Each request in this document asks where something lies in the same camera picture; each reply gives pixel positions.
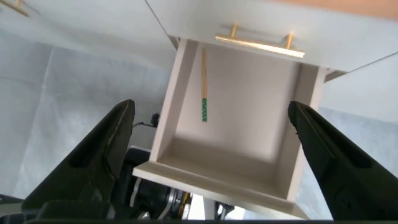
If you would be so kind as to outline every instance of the black cable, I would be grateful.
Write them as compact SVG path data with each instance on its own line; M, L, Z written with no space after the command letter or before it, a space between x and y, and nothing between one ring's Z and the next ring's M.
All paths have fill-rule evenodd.
M132 128L135 128L136 126L139 126L139 125L144 125L144 126L148 126L148 127L154 128L153 125L151 125L151 124L146 124L146 123L144 123L143 121L133 124L133 125L132 125Z

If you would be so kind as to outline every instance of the wooden stick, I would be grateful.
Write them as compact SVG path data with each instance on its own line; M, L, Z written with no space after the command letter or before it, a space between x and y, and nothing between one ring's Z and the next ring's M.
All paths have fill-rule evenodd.
M206 49L202 49L201 55L201 97L207 98L207 56Z
M201 120L207 122L207 57L206 49L201 51Z

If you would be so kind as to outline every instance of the cabinet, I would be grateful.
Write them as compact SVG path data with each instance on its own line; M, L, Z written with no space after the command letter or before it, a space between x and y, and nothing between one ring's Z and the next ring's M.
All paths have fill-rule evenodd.
M176 49L145 0L25 0L28 17L0 7L0 27L30 40L166 69L174 61Z
M345 72L398 52L398 22L394 20L277 1L148 0L148 3L168 35L220 44L215 35L228 35L231 26L237 23L238 37L279 44L293 32L293 47L303 50L304 58L272 56ZM264 50L253 52L269 55Z

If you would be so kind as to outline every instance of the brass bar handle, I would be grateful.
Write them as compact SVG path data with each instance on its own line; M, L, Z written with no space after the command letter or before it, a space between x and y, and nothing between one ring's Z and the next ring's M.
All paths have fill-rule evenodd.
M305 55L304 52L292 49L292 42L293 42L293 33L292 32L287 36L286 44L284 46L280 46L278 44L268 44L268 43L264 43L264 42L245 40L242 38L238 38L238 37L236 37L237 29L238 29L238 25L235 23L232 26L230 35L217 34L216 40L218 40L220 42L227 43L227 44L234 44L234 45L240 45L243 47L267 50L267 51L270 51L273 53L289 55L292 57L303 58Z
M16 12L28 17L29 15L27 14L27 12L23 9L21 9L21 0L16 0L15 4L9 3L6 0L0 0L1 3L3 3L5 6L15 10Z

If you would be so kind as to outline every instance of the green tape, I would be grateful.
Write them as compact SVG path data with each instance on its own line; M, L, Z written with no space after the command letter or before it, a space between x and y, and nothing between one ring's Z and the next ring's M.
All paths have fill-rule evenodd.
M201 120L207 122L207 99L201 99Z

